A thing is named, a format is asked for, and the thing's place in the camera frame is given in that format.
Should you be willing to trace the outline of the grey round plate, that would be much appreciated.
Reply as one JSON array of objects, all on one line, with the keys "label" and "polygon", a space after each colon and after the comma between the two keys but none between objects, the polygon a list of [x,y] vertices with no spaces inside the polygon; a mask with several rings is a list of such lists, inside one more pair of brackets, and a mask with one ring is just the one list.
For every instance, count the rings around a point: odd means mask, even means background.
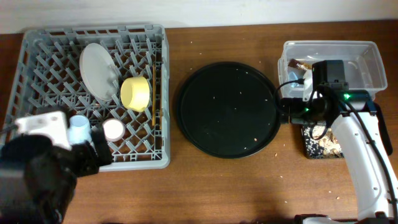
[{"label": "grey round plate", "polygon": [[80,74],[87,90],[96,98],[111,101],[119,88],[113,81],[118,79],[116,65],[108,51],[97,43],[88,44],[79,59]]}]

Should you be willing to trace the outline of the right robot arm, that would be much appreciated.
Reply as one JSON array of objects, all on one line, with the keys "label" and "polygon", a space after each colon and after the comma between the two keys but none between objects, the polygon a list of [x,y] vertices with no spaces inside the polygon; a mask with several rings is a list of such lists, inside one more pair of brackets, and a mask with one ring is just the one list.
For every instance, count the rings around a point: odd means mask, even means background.
[{"label": "right robot arm", "polygon": [[370,93],[349,88],[342,60],[308,65],[292,59],[289,66],[305,71],[294,81],[303,85],[303,93],[275,99],[277,110],[293,124],[322,125],[333,133],[354,183],[358,223],[397,223],[397,177]]}]

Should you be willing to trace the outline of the yellow bowl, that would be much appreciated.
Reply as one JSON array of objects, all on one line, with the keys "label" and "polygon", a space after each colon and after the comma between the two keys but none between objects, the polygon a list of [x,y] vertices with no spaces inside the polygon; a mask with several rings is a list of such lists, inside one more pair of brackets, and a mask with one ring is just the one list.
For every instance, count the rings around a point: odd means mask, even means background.
[{"label": "yellow bowl", "polygon": [[131,77],[123,81],[121,102],[126,109],[143,112],[150,101],[150,87],[145,77]]}]

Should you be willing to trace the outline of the pink plastic cup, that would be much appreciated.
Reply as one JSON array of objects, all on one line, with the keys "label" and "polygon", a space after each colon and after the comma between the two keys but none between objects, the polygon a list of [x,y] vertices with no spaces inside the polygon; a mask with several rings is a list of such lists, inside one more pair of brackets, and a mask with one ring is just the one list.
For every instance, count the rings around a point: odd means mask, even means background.
[{"label": "pink plastic cup", "polygon": [[125,125],[118,119],[111,118],[103,122],[102,128],[107,141],[115,142],[123,138]]}]

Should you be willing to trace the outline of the light blue plastic cup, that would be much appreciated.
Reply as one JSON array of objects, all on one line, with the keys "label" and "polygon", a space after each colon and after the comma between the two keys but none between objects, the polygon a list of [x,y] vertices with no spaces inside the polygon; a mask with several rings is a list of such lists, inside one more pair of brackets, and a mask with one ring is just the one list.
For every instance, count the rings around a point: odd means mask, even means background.
[{"label": "light blue plastic cup", "polygon": [[71,145],[91,142],[91,128],[87,117],[74,115],[70,118],[68,129],[68,141]]}]

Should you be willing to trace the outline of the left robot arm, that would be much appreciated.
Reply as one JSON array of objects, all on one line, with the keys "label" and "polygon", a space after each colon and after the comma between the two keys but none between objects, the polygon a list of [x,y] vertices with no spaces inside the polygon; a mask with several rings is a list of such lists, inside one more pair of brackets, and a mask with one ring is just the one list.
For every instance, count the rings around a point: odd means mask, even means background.
[{"label": "left robot arm", "polygon": [[21,135],[1,149],[1,223],[62,223],[80,177],[113,158],[103,130],[70,150],[50,138]]}]

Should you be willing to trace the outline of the wooden chopstick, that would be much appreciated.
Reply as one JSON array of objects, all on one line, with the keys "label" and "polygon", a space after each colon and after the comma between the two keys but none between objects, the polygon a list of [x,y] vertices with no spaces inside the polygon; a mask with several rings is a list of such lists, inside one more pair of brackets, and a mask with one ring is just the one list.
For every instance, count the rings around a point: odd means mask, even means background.
[{"label": "wooden chopstick", "polygon": [[155,101],[156,101],[156,67],[155,63],[152,66],[152,126],[155,127]]},{"label": "wooden chopstick", "polygon": [[162,130],[162,115],[163,115],[163,109],[162,109],[162,68],[160,68],[160,103],[159,103],[159,112],[160,112],[160,122],[159,122],[159,128]]}]

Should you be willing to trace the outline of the food scraps pile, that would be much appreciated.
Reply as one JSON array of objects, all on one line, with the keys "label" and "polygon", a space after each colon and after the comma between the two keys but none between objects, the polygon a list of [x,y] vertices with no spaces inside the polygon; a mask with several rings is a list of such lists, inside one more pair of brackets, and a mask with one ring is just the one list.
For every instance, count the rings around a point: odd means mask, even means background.
[{"label": "food scraps pile", "polygon": [[325,127],[319,125],[316,125],[313,128],[310,126],[304,126],[302,128],[305,155],[310,159],[342,158],[343,153],[341,146],[330,128],[328,128],[328,131],[321,139],[314,140],[314,138],[319,138],[324,130]]}]

